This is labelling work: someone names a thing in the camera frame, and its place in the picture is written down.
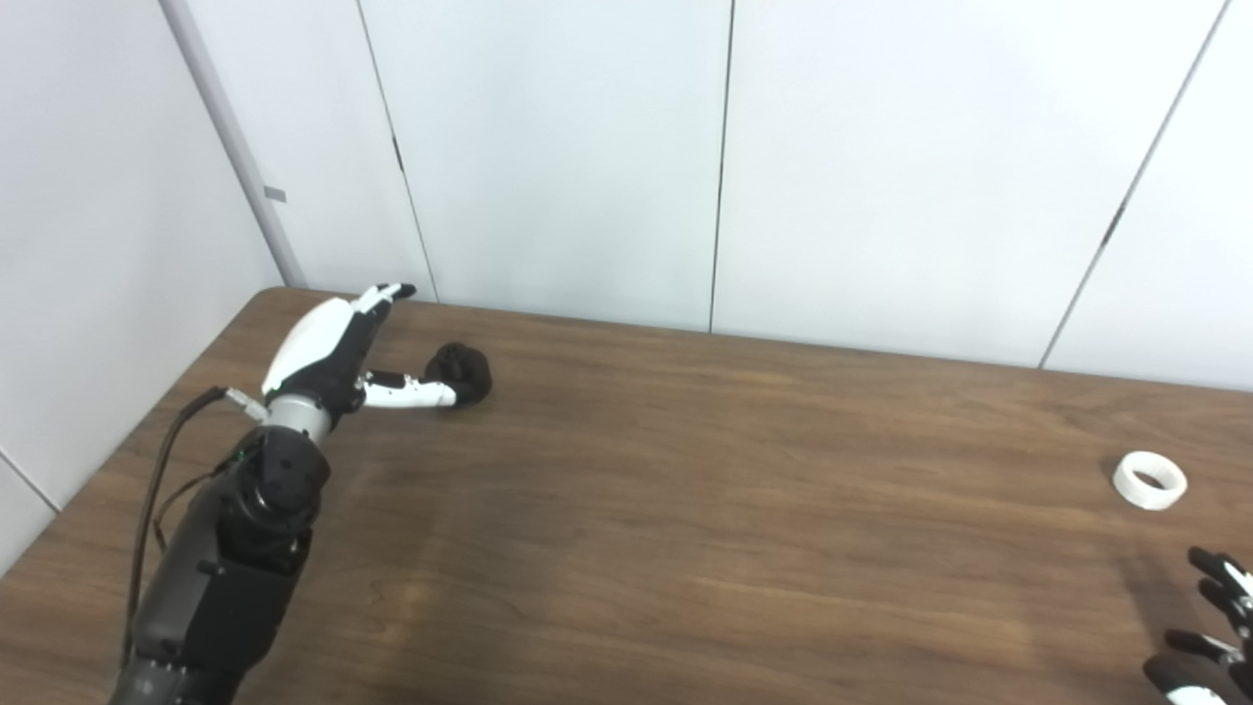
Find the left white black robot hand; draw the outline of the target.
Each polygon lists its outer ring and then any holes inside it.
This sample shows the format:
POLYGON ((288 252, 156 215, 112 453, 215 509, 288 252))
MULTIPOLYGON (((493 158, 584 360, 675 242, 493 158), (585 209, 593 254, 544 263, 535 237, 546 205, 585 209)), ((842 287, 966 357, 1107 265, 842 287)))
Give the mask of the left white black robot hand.
POLYGON ((269 361, 262 392, 264 423, 325 438, 362 407, 454 407, 452 384, 411 374, 367 369, 366 358, 395 301, 415 296, 411 284, 372 286, 355 301, 331 298, 292 327, 269 361))

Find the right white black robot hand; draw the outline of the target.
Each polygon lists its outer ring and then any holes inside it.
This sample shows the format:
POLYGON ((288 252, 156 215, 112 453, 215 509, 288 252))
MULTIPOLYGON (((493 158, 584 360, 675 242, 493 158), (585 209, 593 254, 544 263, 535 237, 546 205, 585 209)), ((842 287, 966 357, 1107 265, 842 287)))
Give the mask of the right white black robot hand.
MULTIPOLYGON (((1187 562, 1199 574, 1202 580, 1197 589, 1200 597, 1219 611, 1235 636, 1235 642, 1197 631, 1168 629, 1163 639, 1168 650, 1185 652, 1203 659, 1219 669, 1244 702, 1252 699, 1252 577, 1230 553, 1213 552, 1197 547, 1187 548, 1187 562)), ((1228 704, 1230 702, 1215 687, 1194 677, 1165 652, 1141 661, 1141 674, 1146 682, 1168 704, 1228 704)))

